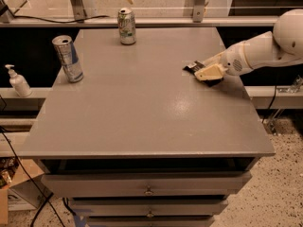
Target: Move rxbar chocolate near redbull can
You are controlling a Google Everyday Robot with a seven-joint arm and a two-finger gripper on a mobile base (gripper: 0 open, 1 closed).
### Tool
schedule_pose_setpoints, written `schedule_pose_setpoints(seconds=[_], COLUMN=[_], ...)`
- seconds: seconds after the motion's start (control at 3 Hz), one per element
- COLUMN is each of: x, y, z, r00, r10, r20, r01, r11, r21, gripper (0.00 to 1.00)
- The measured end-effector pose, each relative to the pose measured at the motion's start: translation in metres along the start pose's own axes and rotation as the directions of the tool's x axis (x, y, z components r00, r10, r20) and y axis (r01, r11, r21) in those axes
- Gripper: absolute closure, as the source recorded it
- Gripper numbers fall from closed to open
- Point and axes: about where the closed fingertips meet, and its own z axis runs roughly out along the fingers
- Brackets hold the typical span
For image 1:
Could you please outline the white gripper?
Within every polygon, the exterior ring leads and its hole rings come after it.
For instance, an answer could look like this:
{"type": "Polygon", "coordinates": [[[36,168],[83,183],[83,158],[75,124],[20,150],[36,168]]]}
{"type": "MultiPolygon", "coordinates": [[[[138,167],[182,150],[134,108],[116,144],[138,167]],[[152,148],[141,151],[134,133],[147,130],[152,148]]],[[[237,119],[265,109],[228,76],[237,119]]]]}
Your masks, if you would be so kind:
{"type": "Polygon", "coordinates": [[[194,73],[199,81],[222,79],[225,74],[240,76],[253,71],[244,55],[244,43],[229,46],[209,59],[203,61],[205,68],[194,73]]]}

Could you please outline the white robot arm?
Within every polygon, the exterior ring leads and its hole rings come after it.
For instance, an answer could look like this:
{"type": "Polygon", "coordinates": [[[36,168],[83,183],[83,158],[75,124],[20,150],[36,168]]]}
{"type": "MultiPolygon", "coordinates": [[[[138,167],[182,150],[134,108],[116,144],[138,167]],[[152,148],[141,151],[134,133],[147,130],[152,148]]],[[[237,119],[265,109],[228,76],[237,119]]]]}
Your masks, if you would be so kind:
{"type": "Polygon", "coordinates": [[[199,81],[240,76],[261,67],[298,65],[303,61],[303,9],[282,14],[273,30],[229,46],[202,62],[194,75],[199,81]]]}

